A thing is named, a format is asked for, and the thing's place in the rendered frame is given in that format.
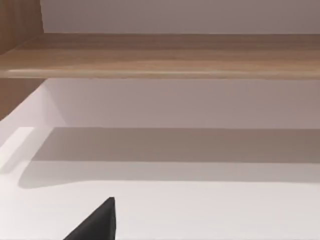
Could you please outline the open wooden shelf unit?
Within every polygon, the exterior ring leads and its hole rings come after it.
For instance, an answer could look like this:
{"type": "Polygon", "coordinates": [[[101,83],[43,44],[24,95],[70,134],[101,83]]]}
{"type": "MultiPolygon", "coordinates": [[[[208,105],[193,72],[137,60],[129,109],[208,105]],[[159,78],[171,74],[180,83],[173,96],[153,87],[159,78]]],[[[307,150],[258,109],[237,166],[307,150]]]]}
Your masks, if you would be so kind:
{"type": "Polygon", "coordinates": [[[320,0],[0,0],[0,121],[53,78],[319,80],[320,0]]]}

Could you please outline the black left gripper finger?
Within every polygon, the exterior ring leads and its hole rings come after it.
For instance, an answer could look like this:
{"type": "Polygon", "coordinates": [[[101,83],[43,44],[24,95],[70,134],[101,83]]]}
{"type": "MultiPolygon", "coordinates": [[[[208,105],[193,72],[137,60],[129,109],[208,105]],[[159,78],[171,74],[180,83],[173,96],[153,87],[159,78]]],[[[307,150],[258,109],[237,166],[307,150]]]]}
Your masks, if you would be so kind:
{"type": "Polygon", "coordinates": [[[63,240],[116,240],[116,201],[109,197],[63,240]]]}

